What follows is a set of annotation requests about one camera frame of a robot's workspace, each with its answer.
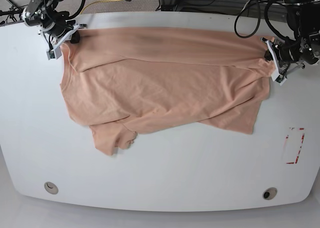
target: white table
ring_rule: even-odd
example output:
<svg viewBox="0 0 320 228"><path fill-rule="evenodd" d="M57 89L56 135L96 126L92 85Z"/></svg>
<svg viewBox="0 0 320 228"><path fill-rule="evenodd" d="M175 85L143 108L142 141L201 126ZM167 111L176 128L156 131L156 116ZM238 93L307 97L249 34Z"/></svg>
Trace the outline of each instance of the white table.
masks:
<svg viewBox="0 0 320 228"><path fill-rule="evenodd" d="M79 16L90 29L181 27L232 31L235 17L179 12ZM256 20L242 18L240 32ZM286 24L274 22L283 34ZM320 166L320 70L307 66L271 85L254 134L193 123L138 135L128 150L106 156L91 131L69 119L59 83L63 59L47 60L36 27L0 27L0 145L15 189L26 196L76 205L138 211L221 211L304 200ZM264 22L258 32L272 35ZM297 164L286 164L289 128L305 128ZM59 188L56 195L45 182ZM264 200L275 187L277 196Z"/></svg>

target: peach t-shirt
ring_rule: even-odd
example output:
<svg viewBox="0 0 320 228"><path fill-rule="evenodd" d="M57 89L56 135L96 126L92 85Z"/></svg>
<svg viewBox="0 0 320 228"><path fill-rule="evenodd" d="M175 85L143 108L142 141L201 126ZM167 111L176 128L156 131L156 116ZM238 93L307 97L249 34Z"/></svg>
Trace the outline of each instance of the peach t-shirt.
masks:
<svg viewBox="0 0 320 228"><path fill-rule="evenodd" d="M72 120L112 155L137 133L188 123L251 134L273 62L260 37L167 27L80 30L63 46L61 91Z"/></svg>

